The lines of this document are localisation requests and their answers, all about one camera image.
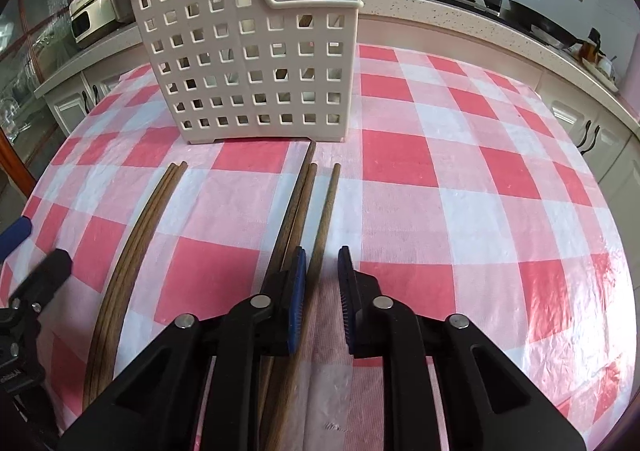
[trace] silver screw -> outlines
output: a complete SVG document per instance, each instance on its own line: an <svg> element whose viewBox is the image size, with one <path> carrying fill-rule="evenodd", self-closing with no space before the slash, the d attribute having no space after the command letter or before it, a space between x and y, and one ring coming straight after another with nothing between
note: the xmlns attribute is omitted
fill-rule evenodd
<svg viewBox="0 0 640 451"><path fill-rule="evenodd" d="M251 304L255 308L267 308L271 304L271 298L264 294L259 294L251 298Z"/></svg>
<svg viewBox="0 0 640 451"><path fill-rule="evenodd" d="M394 300L387 296L378 296L373 300L373 306L381 310L387 310L394 305Z"/></svg>
<svg viewBox="0 0 640 451"><path fill-rule="evenodd" d="M451 323L451 326L453 326L453 328L466 328L469 326L469 319L462 314L453 314L449 318L449 323Z"/></svg>
<svg viewBox="0 0 640 451"><path fill-rule="evenodd" d="M191 314L180 314L174 320L174 323L178 328L191 328L194 322L196 322L196 318Z"/></svg>

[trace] black cabinet handle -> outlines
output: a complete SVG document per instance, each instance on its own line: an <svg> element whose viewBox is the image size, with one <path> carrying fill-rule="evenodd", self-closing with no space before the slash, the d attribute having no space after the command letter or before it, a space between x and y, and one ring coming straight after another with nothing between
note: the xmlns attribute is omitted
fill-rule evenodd
<svg viewBox="0 0 640 451"><path fill-rule="evenodd" d="M584 155L585 153L590 152L595 147L599 132L600 132L600 126L596 126L596 133L595 135L593 135L593 142L591 142L591 145L587 149L585 149L584 151L580 151L581 155Z"/></svg>
<svg viewBox="0 0 640 451"><path fill-rule="evenodd" d="M578 144L576 147L580 148L584 145L585 142L587 142L587 137L589 136L589 128L591 127L591 121L588 120L586 127L584 128L584 139L582 139L582 142L580 142L580 144Z"/></svg>

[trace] checkered tablecloth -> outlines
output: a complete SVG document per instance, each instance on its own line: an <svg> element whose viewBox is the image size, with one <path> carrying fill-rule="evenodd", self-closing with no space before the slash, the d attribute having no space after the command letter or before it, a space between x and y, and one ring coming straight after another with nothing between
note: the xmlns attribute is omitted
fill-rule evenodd
<svg viewBox="0 0 640 451"><path fill-rule="evenodd" d="M383 446L381 363L354 362L344 342L342 245L417 313L468 315L594 449L630 396L633 293L604 198L540 98L476 66L360 45L350 125L343 144L316 149L308 254L335 162L342 176L288 449ZM140 270L116 372L178 314L221 315L258 291L307 144L185 144L148 65L81 123L27 203L33 235L0 279L6 301L47 251L74 260L38 340L63 427L81 412L108 279L166 166L189 163Z"/></svg>

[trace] basket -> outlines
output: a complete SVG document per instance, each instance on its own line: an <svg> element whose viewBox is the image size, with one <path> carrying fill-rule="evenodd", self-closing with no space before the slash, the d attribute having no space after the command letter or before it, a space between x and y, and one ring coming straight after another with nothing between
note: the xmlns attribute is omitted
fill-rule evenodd
<svg viewBox="0 0 640 451"><path fill-rule="evenodd" d="M131 2L162 94L187 142L344 139L361 2ZM301 26L308 15L311 24Z"/></svg>

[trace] rice cooker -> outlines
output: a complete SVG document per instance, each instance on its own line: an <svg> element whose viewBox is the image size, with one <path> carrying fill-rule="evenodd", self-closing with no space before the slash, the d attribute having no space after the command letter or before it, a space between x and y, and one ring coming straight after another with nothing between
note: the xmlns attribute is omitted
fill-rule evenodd
<svg viewBox="0 0 640 451"><path fill-rule="evenodd" d="M111 0L73 0L69 5L71 32L80 48L86 48L98 39L116 30Z"/></svg>

